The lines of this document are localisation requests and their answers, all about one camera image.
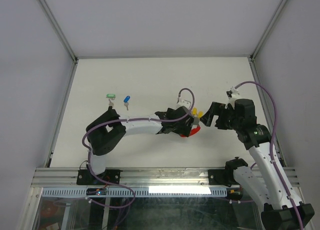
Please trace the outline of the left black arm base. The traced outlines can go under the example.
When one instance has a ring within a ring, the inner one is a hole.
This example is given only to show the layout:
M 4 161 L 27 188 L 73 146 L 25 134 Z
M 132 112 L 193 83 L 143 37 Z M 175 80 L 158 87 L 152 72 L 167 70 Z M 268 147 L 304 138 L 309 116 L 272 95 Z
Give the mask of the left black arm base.
M 119 184 L 120 176 L 121 176 L 120 169 L 106 169 L 103 173 L 99 174 L 97 177 L 102 179 L 100 181 L 96 177 L 94 177 L 89 169 L 81 169 L 78 170 L 77 174 L 77 185 L 105 185 L 106 182 L 111 182 L 115 184 Z

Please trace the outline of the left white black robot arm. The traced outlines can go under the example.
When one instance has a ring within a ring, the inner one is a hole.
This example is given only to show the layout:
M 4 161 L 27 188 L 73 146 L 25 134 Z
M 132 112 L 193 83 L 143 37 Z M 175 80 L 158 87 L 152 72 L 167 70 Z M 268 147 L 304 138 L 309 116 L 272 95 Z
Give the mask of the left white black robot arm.
M 110 153 L 122 138 L 137 134 L 169 134 L 189 137 L 195 124 L 195 117 L 185 106 L 168 108 L 146 117 L 132 118 L 119 115 L 109 107 L 100 117 L 86 127 L 83 140 L 89 145 L 87 178 L 94 184 L 105 178 L 106 155 Z

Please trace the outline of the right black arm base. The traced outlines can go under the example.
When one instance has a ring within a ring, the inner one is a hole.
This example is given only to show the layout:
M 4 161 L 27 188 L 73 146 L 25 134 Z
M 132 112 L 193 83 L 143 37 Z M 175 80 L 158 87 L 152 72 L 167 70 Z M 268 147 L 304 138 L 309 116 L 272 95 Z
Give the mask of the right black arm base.
M 208 183 L 209 185 L 223 185 L 231 187 L 233 185 L 239 185 L 235 181 L 232 173 L 225 169 L 209 169 L 208 171 Z

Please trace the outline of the blue tagged key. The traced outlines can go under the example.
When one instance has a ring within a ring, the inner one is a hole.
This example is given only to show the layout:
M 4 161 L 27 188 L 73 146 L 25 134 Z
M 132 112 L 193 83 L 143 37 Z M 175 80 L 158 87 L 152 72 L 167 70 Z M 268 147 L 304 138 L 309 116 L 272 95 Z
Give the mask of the blue tagged key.
M 129 110 L 129 100 L 130 100 L 130 96 L 126 96 L 125 99 L 123 100 L 124 106 L 126 108 L 126 110 Z

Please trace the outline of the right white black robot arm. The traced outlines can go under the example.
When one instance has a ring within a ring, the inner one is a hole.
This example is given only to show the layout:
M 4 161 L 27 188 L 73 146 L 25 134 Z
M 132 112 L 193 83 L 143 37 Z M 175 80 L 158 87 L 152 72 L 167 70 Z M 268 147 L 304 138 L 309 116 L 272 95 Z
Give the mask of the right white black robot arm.
M 315 214 L 310 203 L 303 203 L 296 194 L 277 157 L 269 130 L 257 123 L 255 105 L 249 99 L 237 99 L 234 104 L 212 102 L 200 118 L 207 127 L 217 116 L 215 127 L 233 130 L 259 168 L 260 182 L 242 158 L 225 163 L 224 170 L 214 180 L 225 186 L 238 183 L 245 188 L 260 211 L 265 229 L 304 229 Z

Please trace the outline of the metal key holder red handle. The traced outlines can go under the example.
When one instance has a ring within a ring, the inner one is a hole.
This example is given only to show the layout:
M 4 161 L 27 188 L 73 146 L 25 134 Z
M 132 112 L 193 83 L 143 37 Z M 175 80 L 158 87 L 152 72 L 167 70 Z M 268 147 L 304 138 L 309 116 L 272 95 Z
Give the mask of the metal key holder red handle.
M 182 138 L 186 138 L 186 137 L 190 137 L 193 136 L 195 134 L 197 134 L 201 127 L 200 127 L 200 118 L 203 116 L 203 112 L 202 111 L 198 111 L 196 107 L 193 107 L 192 111 L 191 111 L 191 115 L 194 118 L 193 124 L 191 126 L 191 129 L 189 132 L 187 132 L 187 134 L 180 134 L 180 137 Z

